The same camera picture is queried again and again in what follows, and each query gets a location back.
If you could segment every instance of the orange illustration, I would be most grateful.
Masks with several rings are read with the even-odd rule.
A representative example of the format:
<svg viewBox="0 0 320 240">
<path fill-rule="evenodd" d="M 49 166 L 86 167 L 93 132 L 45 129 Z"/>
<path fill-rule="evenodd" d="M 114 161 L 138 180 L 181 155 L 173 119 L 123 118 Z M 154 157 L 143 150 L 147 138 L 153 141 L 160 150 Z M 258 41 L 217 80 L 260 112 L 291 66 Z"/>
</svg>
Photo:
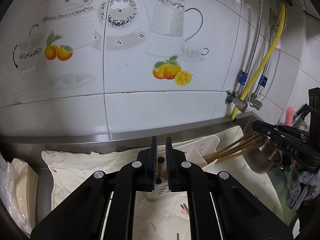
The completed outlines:
<svg viewBox="0 0 320 240">
<path fill-rule="evenodd" d="M 57 57 L 61 61 L 66 61 L 72 57 L 73 50 L 70 46 L 61 45 Z"/>
<path fill-rule="evenodd" d="M 56 52 L 55 48 L 50 45 L 45 48 L 44 55 L 45 55 L 46 59 L 53 60 L 56 58 L 57 52 Z"/>
<path fill-rule="evenodd" d="M 158 71 L 155 70 L 155 68 L 153 68 L 152 70 L 152 73 L 154 75 L 155 78 L 157 79 L 164 79 L 164 76 L 163 76 L 163 68 L 164 68 L 165 64 L 164 65 L 161 65 L 159 68 L 158 68 Z"/>
<path fill-rule="evenodd" d="M 155 63 L 152 73 L 157 79 L 174 79 L 178 86 L 185 86 L 190 83 L 192 74 L 188 71 L 181 71 L 177 61 L 178 56 L 174 55 L 165 61 Z"/>
<path fill-rule="evenodd" d="M 45 48 L 45 51 L 44 51 L 44 55 L 46 59 L 53 60 L 57 57 L 59 60 L 65 61 L 72 57 L 73 49 L 70 46 L 61 45 L 59 48 L 57 45 L 52 44 L 53 42 L 61 38 L 62 36 L 59 34 L 55 35 L 54 31 L 50 32 L 47 38 L 47 47 Z"/>
<path fill-rule="evenodd" d="M 181 67 L 179 65 L 172 66 L 170 64 L 166 64 L 163 68 L 163 76 L 165 79 L 174 79 L 180 71 Z"/>
</svg>

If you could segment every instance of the blue valve label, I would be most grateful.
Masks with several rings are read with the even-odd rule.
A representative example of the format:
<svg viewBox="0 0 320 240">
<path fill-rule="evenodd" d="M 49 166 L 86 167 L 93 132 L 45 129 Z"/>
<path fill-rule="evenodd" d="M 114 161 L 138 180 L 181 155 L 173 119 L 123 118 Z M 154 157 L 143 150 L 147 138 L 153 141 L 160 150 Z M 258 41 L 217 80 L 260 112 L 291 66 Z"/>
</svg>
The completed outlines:
<svg viewBox="0 0 320 240">
<path fill-rule="evenodd" d="M 248 75 L 249 75 L 248 73 L 241 70 L 241 72 L 239 72 L 238 79 L 237 79 L 238 83 L 240 85 L 245 85 L 245 82 L 247 81 Z"/>
<path fill-rule="evenodd" d="M 261 75 L 258 84 L 261 85 L 261 86 L 263 86 L 263 87 L 266 87 L 267 81 L 268 81 L 268 78 L 265 77 L 264 75 Z"/>
</svg>

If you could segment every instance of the wooden chopsticks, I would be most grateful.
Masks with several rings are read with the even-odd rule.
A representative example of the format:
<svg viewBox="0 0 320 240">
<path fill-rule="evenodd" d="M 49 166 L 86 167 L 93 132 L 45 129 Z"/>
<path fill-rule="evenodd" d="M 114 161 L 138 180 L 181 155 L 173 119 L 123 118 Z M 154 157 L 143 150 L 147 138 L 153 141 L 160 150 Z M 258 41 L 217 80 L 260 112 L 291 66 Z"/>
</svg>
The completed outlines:
<svg viewBox="0 0 320 240">
<path fill-rule="evenodd" d="M 262 146 L 262 136 L 260 133 L 251 131 L 241 137 L 239 140 L 231 143 L 227 147 L 219 150 L 218 152 L 204 156 L 205 161 L 209 164 L 218 159 L 218 162 L 230 160 L 242 155 L 244 152 L 255 150 Z"/>
</svg>

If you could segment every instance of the silver screw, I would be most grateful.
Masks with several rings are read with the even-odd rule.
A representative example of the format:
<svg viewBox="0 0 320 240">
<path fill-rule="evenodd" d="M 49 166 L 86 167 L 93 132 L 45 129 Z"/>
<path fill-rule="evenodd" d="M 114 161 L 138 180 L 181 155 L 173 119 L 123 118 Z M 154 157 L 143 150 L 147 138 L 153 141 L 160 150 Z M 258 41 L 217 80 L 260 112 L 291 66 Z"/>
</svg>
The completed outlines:
<svg viewBox="0 0 320 240">
<path fill-rule="evenodd" d="M 225 172 L 225 171 L 220 172 L 219 176 L 220 176 L 220 178 L 222 178 L 222 179 L 227 179 L 227 178 L 229 178 L 229 174 L 228 174 L 227 172 Z"/>
<path fill-rule="evenodd" d="M 134 167 L 134 168 L 141 167 L 141 165 L 142 165 L 142 163 L 139 162 L 139 161 L 135 161 L 135 162 L 132 163 L 132 167 Z"/>
<path fill-rule="evenodd" d="M 181 166 L 184 168 L 190 168 L 191 167 L 191 163 L 190 162 L 183 162 L 181 163 Z"/>
<path fill-rule="evenodd" d="M 103 177 L 103 172 L 102 171 L 96 171 L 93 175 L 96 179 L 100 179 Z"/>
</svg>

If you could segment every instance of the gray glove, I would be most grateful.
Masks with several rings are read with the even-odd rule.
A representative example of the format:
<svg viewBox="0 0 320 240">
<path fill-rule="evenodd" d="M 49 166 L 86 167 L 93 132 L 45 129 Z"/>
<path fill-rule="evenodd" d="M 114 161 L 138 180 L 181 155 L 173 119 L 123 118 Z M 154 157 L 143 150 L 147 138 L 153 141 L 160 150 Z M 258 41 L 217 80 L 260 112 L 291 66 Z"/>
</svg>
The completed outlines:
<svg viewBox="0 0 320 240">
<path fill-rule="evenodd" d="M 304 200 L 316 199 L 320 194 L 320 171 L 298 171 L 292 168 L 288 177 L 286 204 L 292 208 L 301 192 L 301 185 L 309 185 L 307 195 Z"/>
</svg>

